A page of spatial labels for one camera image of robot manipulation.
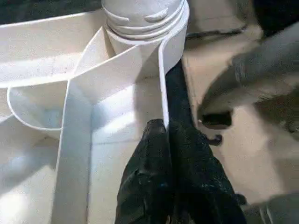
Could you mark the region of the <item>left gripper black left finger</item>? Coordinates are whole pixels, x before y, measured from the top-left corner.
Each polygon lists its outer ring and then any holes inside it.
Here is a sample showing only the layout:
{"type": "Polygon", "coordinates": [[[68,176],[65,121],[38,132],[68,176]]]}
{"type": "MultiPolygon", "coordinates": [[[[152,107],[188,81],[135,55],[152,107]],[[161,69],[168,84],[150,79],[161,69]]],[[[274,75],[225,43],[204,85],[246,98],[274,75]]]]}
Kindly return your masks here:
{"type": "Polygon", "coordinates": [[[150,120],[123,171],[117,194],[117,224],[165,224],[173,210],[168,133],[150,120]]]}

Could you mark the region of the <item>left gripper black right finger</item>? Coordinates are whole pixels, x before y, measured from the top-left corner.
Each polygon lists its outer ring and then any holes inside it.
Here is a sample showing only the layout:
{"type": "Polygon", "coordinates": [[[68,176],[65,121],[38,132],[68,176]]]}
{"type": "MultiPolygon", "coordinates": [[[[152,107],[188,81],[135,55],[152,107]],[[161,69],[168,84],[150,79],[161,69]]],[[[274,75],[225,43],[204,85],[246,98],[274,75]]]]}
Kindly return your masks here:
{"type": "Polygon", "coordinates": [[[222,164],[193,126],[169,123],[172,166],[183,209],[196,224],[243,224],[245,217],[222,164]]]}

